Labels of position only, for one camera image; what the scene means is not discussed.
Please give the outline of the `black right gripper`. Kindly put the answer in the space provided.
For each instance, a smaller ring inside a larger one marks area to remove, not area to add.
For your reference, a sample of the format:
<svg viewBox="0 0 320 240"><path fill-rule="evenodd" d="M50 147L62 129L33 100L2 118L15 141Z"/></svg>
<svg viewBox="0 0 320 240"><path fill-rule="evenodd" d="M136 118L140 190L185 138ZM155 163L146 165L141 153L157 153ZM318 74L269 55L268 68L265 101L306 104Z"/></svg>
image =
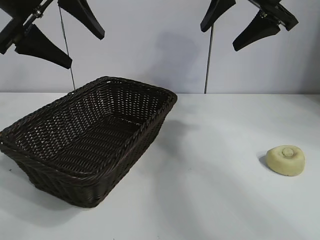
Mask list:
<svg viewBox="0 0 320 240"><path fill-rule="evenodd" d="M276 35L281 30L279 25L290 31L299 23L280 0L250 0L250 2L259 8L259 11L233 41L232 45L236 52L258 40ZM200 23L201 31L205 33L209 30L215 21L235 4L235 0L211 0Z"/></svg>

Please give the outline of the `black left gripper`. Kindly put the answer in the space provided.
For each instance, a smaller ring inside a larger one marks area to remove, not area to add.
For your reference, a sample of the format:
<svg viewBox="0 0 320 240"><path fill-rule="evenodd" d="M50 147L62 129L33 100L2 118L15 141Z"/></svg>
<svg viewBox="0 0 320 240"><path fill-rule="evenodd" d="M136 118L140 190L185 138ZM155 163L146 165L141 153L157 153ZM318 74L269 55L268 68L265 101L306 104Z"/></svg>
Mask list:
<svg viewBox="0 0 320 240"><path fill-rule="evenodd" d="M0 32L1 54L4 55L16 35L23 32L25 21L42 2L42 0L0 1L0 9L12 17ZM58 6L80 21L98 39L102 40L105 37L105 30L86 0L58 0ZM70 69L73 61L33 23L24 30L22 38L15 44L15 52L52 62L65 69Z"/></svg>

